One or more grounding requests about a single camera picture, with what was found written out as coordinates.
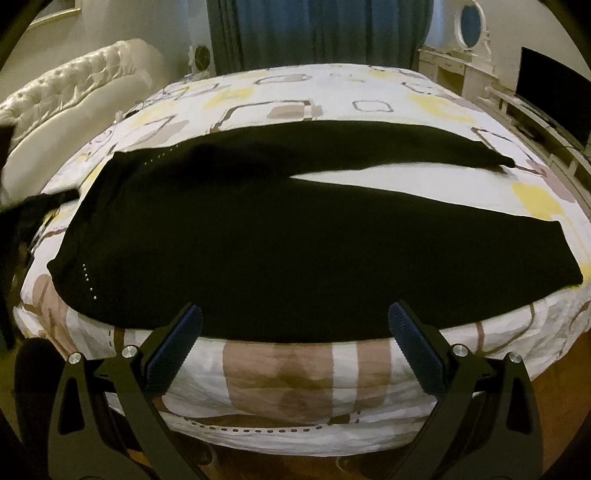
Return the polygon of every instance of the flat screen tv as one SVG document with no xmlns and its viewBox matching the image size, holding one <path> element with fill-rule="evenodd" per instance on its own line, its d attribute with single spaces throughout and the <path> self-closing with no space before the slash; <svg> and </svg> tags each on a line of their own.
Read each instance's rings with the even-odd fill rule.
<svg viewBox="0 0 591 480">
<path fill-rule="evenodd" d="M 523 47 L 515 96 L 561 134 L 567 133 L 564 136 L 579 149 L 585 148 L 591 135 L 591 82 L 581 74 Z"/>
</svg>

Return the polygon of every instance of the textured blue pad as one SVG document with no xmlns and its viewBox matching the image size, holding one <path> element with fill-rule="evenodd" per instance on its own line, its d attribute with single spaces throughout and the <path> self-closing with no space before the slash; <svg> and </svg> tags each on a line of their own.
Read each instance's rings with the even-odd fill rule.
<svg viewBox="0 0 591 480">
<path fill-rule="evenodd" d="M 413 318 L 398 302 L 390 306 L 388 327 L 423 391 L 441 400 L 447 391 L 445 365 Z"/>
<path fill-rule="evenodd" d="M 202 327 L 201 309 L 191 305 L 146 364 L 147 393 L 164 394 L 168 390 L 195 341 L 201 335 Z"/>
</svg>

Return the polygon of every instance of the framed picture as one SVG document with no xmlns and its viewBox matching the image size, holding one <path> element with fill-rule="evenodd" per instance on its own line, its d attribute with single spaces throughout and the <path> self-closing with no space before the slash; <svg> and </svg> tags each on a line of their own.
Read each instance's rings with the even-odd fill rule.
<svg viewBox="0 0 591 480">
<path fill-rule="evenodd" d="M 45 25 L 62 18 L 78 15 L 82 11 L 82 0 L 53 0 L 35 17 L 29 28 Z"/>
</svg>

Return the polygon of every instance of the floor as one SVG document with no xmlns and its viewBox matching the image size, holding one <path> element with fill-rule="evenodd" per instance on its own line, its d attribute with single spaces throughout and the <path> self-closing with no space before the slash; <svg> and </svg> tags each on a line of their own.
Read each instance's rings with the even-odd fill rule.
<svg viewBox="0 0 591 480">
<path fill-rule="evenodd" d="M 18 433 L 12 397 L 17 350 L 0 353 L 0 408 Z M 591 408 L 591 332 L 581 335 L 570 352 L 534 382 L 544 436 L 544 470 L 562 453 Z M 263 455 L 215 447 L 217 460 L 203 470 L 211 480 L 363 480 L 360 457 L 349 458 L 352 472 L 334 458 Z"/>
</svg>

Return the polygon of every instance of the bedsheet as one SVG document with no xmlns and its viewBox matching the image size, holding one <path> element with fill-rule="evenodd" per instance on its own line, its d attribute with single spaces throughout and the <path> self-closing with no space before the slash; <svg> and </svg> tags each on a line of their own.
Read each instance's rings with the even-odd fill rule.
<svg viewBox="0 0 591 480">
<path fill-rule="evenodd" d="M 430 125 L 481 141 L 517 168 L 396 164 L 298 178 L 420 195 L 561 223 L 584 282 L 482 322 L 442 330 L 479 355 L 521 354 L 532 379 L 589 330 L 591 224 L 541 159 L 477 106 L 410 70 L 316 64 L 257 70 L 167 86 L 85 145 L 44 192 L 80 188 L 81 201 L 114 151 L 170 147 L 198 135 L 274 122 L 364 120 Z M 78 314 L 57 295 L 47 262 L 79 202 L 40 231 L 14 314 L 26 336 L 45 336 L 64 358 L 112 356 L 147 330 L 115 329 Z M 116 396 L 109 403 L 121 411 Z M 168 393 L 166 423 L 206 442 L 287 455 L 373 452 L 412 441 L 434 406 L 393 339 L 276 345 L 197 340 Z"/>
</svg>

